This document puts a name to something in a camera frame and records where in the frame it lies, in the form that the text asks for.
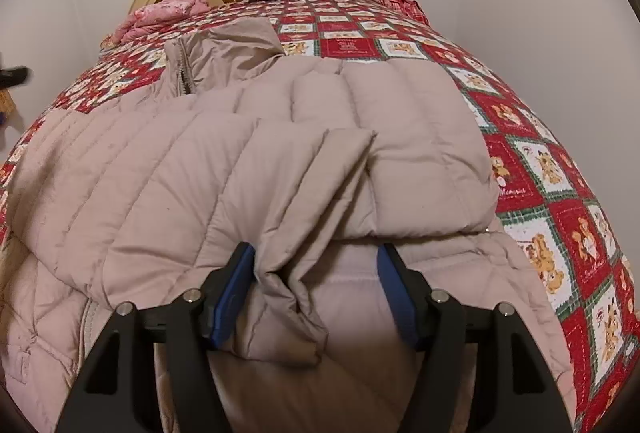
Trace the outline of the red floral crumpled cloth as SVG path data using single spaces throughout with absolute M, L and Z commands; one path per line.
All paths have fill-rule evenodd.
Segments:
M 430 22 L 416 0 L 375 0 L 386 8 L 410 17 L 415 22 L 428 26 Z

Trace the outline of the red patchwork bear bedspread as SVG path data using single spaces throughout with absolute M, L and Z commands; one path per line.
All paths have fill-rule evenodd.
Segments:
M 103 50 L 58 95 L 80 112 L 149 86 L 180 34 L 242 16 L 269 19 L 293 55 L 433 60 L 472 110 L 500 188 L 497 213 L 538 273 L 561 323 L 573 365 L 576 422 L 593 432 L 613 419 L 639 366 L 634 276 L 596 196 L 553 133 L 498 75 L 469 52 L 375 0 L 235 2 Z

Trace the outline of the beige quilted puffer jacket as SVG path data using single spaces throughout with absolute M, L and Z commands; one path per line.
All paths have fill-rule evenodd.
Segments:
M 263 18 L 164 55 L 149 86 L 50 110 L 2 168 L 1 382 L 37 431 L 119 303 L 174 300 L 241 241 L 255 285 L 210 359 L 236 431 L 398 427 L 419 358 L 376 276 L 386 241 L 464 304 L 511 303 L 575 412 L 560 322 L 442 68 L 286 55 Z

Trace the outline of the pink folded blanket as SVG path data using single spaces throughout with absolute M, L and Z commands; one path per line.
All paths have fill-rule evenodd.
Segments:
M 113 49 L 122 43 L 152 34 L 167 25 L 208 12 L 208 0 L 163 0 L 137 8 L 101 42 L 101 50 Z

